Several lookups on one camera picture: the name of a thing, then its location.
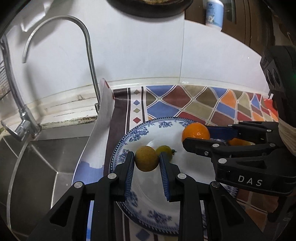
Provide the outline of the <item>large orange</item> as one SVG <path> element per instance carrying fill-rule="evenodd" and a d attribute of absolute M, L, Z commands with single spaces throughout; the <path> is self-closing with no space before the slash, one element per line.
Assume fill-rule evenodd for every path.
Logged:
<path fill-rule="evenodd" d="M 202 123 L 191 123 L 186 126 L 182 132 L 182 142 L 186 138 L 210 140 L 210 133 L 207 127 Z"/>

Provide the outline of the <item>brown round longan fruit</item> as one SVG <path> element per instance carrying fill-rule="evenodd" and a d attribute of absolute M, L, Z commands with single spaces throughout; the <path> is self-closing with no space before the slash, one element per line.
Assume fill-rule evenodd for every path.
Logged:
<path fill-rule="evenodd" d="M 140 171 L 149 172 L 159 164 L 159 156 L 150 146 L 141 146 L 135 153 L 135 164 Z"/>

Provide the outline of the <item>large chrome kitchen faucet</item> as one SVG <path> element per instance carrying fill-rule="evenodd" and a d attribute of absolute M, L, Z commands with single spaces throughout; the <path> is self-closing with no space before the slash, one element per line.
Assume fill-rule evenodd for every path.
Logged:
<path fill-rule="evenodd" d="M 4 67 L 8 84 L 14 101 L 17 105 L 20 118 L 22 120 L 15 130 L 10 128 L 3 121 L 1 121 L 1 124 L 9 132 L 9 134 L 12 135 L 19 142 L 21 142 L 25 138 L 27 133 L 35 138 L 41 132 L 41 126 L 37 123 L 30 109 L 24 103 L 21 97 L 21 93 L 17 87 L 15 76 L 11 66 L 10 49 L 5 35 L 1 37 L 1 52 L 3 54 Z"/>

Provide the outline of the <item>orange behind finger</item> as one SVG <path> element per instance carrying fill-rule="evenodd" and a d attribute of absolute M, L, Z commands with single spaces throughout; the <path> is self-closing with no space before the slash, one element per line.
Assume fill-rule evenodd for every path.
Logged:
<path fill-rule="evenodd" d="M 228 144 L 230 146 L 251 146 L 254 145 L 254 143 L 249 142 L 249 141 L 245 141 L 239 138 L 233 138 L 231 140 L 228 141 Z"/>

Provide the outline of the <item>colourful diamond pattern mat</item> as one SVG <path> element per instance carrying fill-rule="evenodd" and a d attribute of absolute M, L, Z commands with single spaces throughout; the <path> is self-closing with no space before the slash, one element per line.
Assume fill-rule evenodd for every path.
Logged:
<path fill-rule="evenodd" d="M 99 119 L 75 170 L 74 182 L 97 182 L 109 173 L 114 149 L 135 126 L 156 118 L 186 118 L 205 125 L 238 121 L 277 121 L 278 115 L 259 94 L 197 85 L 123 88 L 102 95 Z M 174 240 L 151 232 L 114 205 L 117 240 Z"/>

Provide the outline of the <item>small green tomato on plate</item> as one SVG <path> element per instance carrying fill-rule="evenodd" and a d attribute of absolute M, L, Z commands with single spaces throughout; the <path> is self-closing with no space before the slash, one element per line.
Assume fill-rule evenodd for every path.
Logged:
<path fill-rule="evenodd" d="M 172 158 L 173 158 L 173 156 L 174 156 L 175 153 L 176 153 L 176 150 L 175 150 L 175 149 L 171 149 L 171 148 L 170 148 L 169 146 L 167 146 L 167 145 L 162 145 L 162 146 L 160 146 L 160 147 L 158 147 L 158 148 L 156 149 L 156 153 L 157 153 L 158 156 L 159 156 L 160 153 L 162 153 L 162 152 L 165 152 L 166 155 L 168 156 L 169 161 L 171 161 Z"/>

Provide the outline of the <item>stainless steel sink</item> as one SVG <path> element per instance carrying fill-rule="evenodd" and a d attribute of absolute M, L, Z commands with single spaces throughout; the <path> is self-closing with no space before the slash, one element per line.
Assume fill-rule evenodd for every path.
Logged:
<path fill-rule="evenodd" d="M 94 123 L 42 130 L 22 142 L 1 137 L 1 218 L 18 240 L 72 185 L 75 168 Z"/>

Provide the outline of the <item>blue white porcelain plate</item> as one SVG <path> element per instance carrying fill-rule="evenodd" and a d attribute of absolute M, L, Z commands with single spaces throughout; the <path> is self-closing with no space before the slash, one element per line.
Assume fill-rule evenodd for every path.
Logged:
<path fill-rule="evenodd" d="M 193 123 L 186 118 L 156 118 L 131 129 L 117 144 L 109 165 L 109 172 L 125 161 L 128 152 L 142 146 L 157 149 L 167 145 L 175 150 L 171 160 L 182 173 L 196 181 L 209 184 L 215 179 L 210 158 L 188 153 L 182 145 L 184 128 Z M 150 172 L 134 169 L 131 190 L 125 202 L 118 203 L 125 215 L 141 227 L 160 234 L 177 236 L 179 231 L 179 202 L 168 202 L 163 189 L 159 167 Z"/>

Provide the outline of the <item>thin curved steel faucet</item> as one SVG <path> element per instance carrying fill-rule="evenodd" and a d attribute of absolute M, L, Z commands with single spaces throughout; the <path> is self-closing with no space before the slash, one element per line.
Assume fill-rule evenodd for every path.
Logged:
<path fill-rule="evenodd" d="M 92 56 L 90 35 L 84 25 L 84 23 L 75 16 L 60 15 L 53 16 L 34 27 L 25 43 L 22 55 L 22 63 L 27 62 L 29 56 L 30 44 L 33 42 L 33 37 L 39 31 L 40 34 L 44 34 L 50 27 L 58 27 L 55 36 L 50 36 L 50 40 L 54 41 L 54 54 L 61 57 L 58 60 L 54 57 L 57 63 L 50 63 L 51 67 L 58 68 L 58 73 L 61 73 L 62 68 L 58 67 L 59 64 L 66 68 L 66 73 L 70 75 L 66 79 L 69 80 L 71 77 L 74 81 L 80 80 L 81 77 L 85 76 L 88 79 L 83 80 L 83 83 L 92 82 L 93 90 L 95 92 L 95 110 L 99 111 L 100 105 L 100 93 L 97 76 L 95 73 L 95 65 Z M 48 57 L 53 57 L 54 54 L 50 54 L 48 50 L 45 51 Z"/>

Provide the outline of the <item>white blue pump bottle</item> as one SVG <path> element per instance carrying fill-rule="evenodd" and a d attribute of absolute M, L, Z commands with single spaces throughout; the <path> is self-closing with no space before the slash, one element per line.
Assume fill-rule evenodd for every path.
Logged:
<path fill-rule="evenodd" d="M 224 5 L 219 0 L 209 0 L 206 5 L 205 25 L 222 31 L 224 18 Z"/>

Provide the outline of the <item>black frying pan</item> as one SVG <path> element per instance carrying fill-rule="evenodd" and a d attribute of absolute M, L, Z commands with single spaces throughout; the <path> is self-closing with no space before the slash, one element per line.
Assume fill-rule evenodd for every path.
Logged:
<path fill-rule="evenodd" d="M 168 18 L 183 13 L 193 1 L 109 0 L 107 2 L 119 11 L 133 16 L 143 18 Z"/>

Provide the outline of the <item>dark wooden window frame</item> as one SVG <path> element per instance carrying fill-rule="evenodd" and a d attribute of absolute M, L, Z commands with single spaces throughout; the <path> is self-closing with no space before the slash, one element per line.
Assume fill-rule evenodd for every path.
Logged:
<path fill-rule="evenodd" d="M 258 54 L 275 44 L 271 10 L 264 1 L 222 1 L 222 32 L 239 40 Z"/>

